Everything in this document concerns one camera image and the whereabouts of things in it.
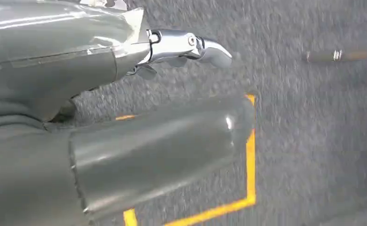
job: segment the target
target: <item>yellow tape line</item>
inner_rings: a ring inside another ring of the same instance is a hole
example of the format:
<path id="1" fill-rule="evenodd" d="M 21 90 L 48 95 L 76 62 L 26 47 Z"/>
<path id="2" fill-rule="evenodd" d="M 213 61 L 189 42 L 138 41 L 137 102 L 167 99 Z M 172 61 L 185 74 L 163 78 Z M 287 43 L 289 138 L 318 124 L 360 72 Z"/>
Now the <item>yellow tape line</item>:
<path id="1" fill-rule="evenodd" d="M 255 97 L 253 95 L 246 95 L 246 97 L 255 104 Z M 225 215 L 230 212 L 235 212 L 240 209 L 252 206 L 255 204 L 255 129 L 252 130 L 250 137 L 246 143 L 246 173 L 247 173 L 247 196 L 245 199 L 235 201 L 230 204 L 222 205 L 216 208 L 209 209 L 194 216 L 179 219 L 164 226 L 190 226 L 199 222 L 210 220 L 212 218 Z M 124 220 L 126 226 L 136 226 L 136 217 L 134 209 L 124 212 Z"/>
<path id="2" fill-rule="evenodd" d="M 135 118 L 135 115 L 123 115 L 120 117 L 117 117 L 116 120 L 125 120 L 125 119 L 132 119 Z"/>
<path id="3" fill-rule="evenodd" d="M 138 225 L 134 209 L 124 211 L 124 222 L 125 222 L 125 226 L 137 226 Z"/>

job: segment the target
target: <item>gray cylindrical housing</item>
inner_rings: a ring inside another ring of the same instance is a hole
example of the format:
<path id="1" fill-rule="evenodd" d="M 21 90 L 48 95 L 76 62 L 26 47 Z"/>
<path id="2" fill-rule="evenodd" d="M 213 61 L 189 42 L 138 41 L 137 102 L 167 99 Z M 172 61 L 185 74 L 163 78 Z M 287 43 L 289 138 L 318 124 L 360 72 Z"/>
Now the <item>gray cylindrical housing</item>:
<path id="1" fill-rule="evenodd" d="M 88 216 L 132 208 L 231 162 L 244 151 L 254 116 L 244 97 L 215 97 L 74 132 Z"/>

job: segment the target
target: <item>metal rod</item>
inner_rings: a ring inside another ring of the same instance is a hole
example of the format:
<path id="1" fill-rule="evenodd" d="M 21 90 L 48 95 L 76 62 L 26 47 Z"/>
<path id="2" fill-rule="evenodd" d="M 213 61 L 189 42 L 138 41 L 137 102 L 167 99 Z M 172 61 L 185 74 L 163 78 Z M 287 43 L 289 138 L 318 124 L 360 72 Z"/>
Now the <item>metal rod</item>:
<path id="1" fill-rule="evenodd" d="M 367 59 L 367 49 L 344 51 L 335 49 L 330 51 L 308 51 L 304 54 L 307 62 L 335 62 L 335 61 L 356 61 Z"/>

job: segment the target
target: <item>bolt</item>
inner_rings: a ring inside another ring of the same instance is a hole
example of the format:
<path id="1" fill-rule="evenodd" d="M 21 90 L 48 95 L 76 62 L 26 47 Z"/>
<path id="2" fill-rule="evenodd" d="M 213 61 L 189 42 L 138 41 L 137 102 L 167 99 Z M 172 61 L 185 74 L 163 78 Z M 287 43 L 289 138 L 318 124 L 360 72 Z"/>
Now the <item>bolt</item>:
<path id="1" fill-rule="evenodd" d="M 195 37 L 189 36 L 188 43 L 189 43 L 189 45 L 194 46 L 195 43 L 196 43 Z"/>

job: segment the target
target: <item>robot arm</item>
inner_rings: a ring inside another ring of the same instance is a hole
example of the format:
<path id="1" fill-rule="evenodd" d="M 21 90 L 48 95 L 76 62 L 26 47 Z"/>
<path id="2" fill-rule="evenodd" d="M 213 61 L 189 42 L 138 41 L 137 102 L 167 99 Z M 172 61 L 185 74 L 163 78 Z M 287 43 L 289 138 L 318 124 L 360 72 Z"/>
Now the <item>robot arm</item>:
<path id="1" fill-rule="evenodd" d="M 186 59 L 225 67 L 231 55 L 189 32 L 150 29 L 142 9 L 0 2 L 0 226 L 93 225 L 230 162 L 254 127 L 243 96 L 43 128 L 84 90 Z"/>

